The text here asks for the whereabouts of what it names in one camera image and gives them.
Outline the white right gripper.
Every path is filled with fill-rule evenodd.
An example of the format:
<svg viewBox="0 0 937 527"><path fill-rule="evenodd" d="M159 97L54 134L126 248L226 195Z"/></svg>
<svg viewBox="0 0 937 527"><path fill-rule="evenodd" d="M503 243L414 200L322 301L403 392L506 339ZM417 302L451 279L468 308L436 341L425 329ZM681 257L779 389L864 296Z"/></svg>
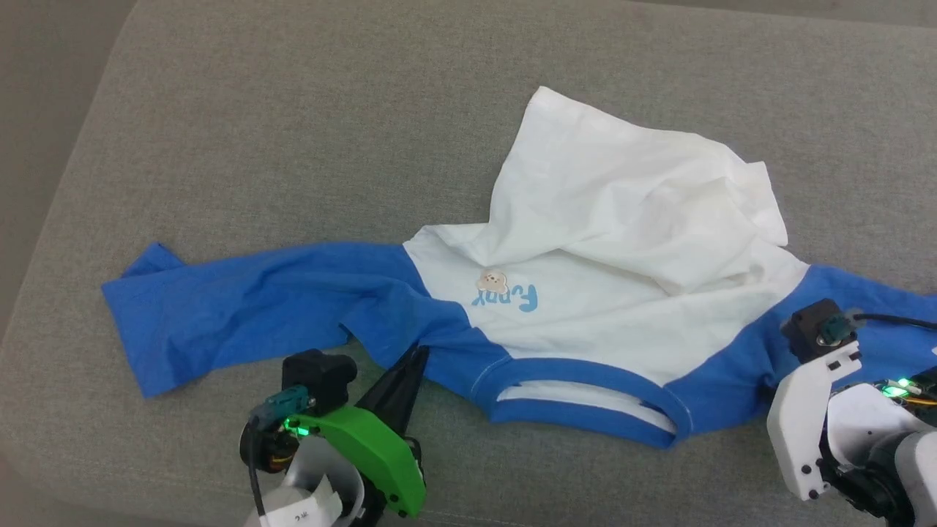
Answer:
<svg viewBox="0 0 937 527"><path fill-rule="evenodd" d="M862 367L857 341L800 364L780 382L766 418L788 490L801 501L826 491L817 465L833 384Z"/></svg>

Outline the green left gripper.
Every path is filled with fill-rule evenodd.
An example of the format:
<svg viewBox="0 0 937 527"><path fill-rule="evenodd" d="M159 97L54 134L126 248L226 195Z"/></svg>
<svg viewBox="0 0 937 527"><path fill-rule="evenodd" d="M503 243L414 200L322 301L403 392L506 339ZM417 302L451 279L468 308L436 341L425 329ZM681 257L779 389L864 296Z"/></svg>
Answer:
<svg viewBox="0 0 937 527"><path fill-rule="evenodd" d="M424 380L430 349L413 345L366 390L355 406L325 416L292 414L288 431L299 439L328 441L385 497L389 508L418 517L426 484L417 455L403 437Z"/></svg>

